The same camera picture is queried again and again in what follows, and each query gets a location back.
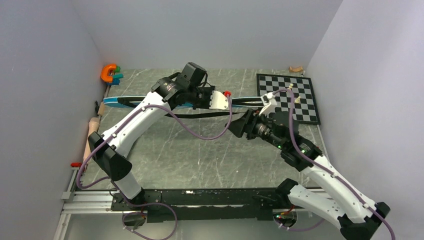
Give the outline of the blue racket carry bag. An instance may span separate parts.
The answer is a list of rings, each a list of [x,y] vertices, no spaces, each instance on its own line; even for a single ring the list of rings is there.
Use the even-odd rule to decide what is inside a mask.
[[[106,97],[103,102],[106,106],[113,108],[135,108],[145,99],[145,96],[113,96]],[[264,103],[259,96],[235,97],[232,99],[232,107],[234,108],[262,108]],[[180,119],[201,119],[228,116],[228,112],[207,112],[197,114],[176,114]]]

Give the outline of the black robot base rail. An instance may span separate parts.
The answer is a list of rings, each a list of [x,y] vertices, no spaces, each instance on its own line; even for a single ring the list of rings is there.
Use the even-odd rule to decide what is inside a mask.
[[[113,212],[140,212],[148,223],[165,221],[256,219],[271,221],[292,208],[287,197],[275,188],[146,189],[144,201],[127,203],[120,193],[113,194]]]

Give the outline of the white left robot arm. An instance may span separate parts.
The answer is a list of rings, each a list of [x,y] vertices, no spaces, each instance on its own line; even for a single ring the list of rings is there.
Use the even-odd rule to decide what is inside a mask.
[[[233,116],[232,97],[229,91],[216,91],[207,85],[207,71],[188,62],[181,72],[159,79],[145,98],[128,115],[102,134],[88,136],[93,159],[106,173],[116,189],[124,196],[124,204],[131,210],[139,209],[145,202],[145,190],[132,173],[132,163],[127,160],[135,141],[165,115],[174,118],[186,131],[198,139],[212,141],[220,138],[229,128],[216,136],[201,136],[186,126],[173,110],[184,104],[193,109],[216,109]]]

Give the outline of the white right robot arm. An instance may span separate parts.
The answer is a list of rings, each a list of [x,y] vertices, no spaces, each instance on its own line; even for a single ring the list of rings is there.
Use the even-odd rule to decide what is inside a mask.
[[[288,112],[268,117],[249,109],[234,124],[242,124],[247,139],[261,138],[280,150],[283,160],[298,172],[311,178],[330,196],[311,192],[292,179],[284,180],[275,189],[276,203],[287,208],[291,204],[307,209],[334,225],[346,240],[369,240],[385,225],[390,207],[375,202],[350,184],[329,162],[322,151],[298,133],[298,126]]]

